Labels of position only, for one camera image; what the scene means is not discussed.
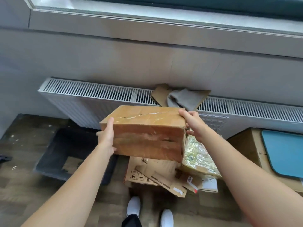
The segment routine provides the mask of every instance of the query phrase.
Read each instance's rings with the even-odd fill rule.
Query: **floor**
[[[20,226],[63,182],[33,172],[55,131],[66,119],[18,115],[0,141],[0,153],[13,160],[0,167],[0,226]],[[102,186],[85,226],[120,226],[132,195],[142,201],[143,227],[159,226],[160,212],[169,208],[178,226],[250,226],[223,181],[219,193],[187,193],[177,198],[159,186],[123,183],[128,157],[119,156],[112,180]]]

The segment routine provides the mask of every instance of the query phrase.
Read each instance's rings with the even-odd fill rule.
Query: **white sneaker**
[[[161,215],[161,227],[174,227],[174,216],[171,210],[165,209]]]
[[[136,214],[139,217],[139,213],[140,213],[140,198],[134,196],[130,199],[127,205],[126,216],[131,214]]]

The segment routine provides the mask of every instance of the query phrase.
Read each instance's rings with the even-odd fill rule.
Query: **white radiator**
[[[152,90],[74,80],[47,78],[38,92],[79,126],[94,129],[120,105],[158,106]],[[224,138],[248,127],[303,133],[302,107],[209,96],[197,111]]]

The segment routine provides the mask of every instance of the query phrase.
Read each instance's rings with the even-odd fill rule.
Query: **blue cutting board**
[[[262,137],[272,169],[278,174],[303,178],[303,136],[263,130]]]

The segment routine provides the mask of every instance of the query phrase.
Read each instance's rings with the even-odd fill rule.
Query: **forearm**
[[[303,198],[252,163],[212,129],[203,144],[240,208],[254,226],[303,226]]]
[[[98,145],[66,183],[23,226],[84,226],[110,155]]]

